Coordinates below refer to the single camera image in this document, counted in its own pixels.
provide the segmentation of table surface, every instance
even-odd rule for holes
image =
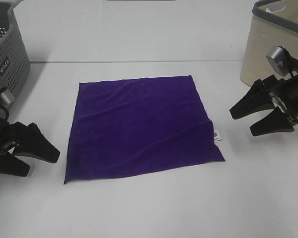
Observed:
[[[9,121],[37,123],[61,155],[56,164],[21,157],[27,178],[0,175],[0,238],[298,238],[298,125],[253,137],[249,126],[268,112],[229,113],[249,88],[239,75],[254,1],[233,2],[27,0],[16,8],[31,60],[64,62],[31,65]],[[226,162],[63,185],[79,82],[189,74]]]

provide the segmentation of microfiber cloth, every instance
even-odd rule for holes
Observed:
[[[224,161],[191,76],[80,83],[65,183]]]

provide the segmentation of purple cloth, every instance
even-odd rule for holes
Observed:
[[[65,183],[224,161],[191,76],[80,83]]]

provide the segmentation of beige storage bin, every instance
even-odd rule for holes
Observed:
[[[274,74],[266,59],[274,46],[285,47],[298,59],[298,0],[263,0],[255,3],[241,80],[251,86],[257,79]]]

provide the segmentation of white label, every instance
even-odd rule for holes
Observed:
[[[214,130],[214,141],[222,140],[221,135],[218,130]]]

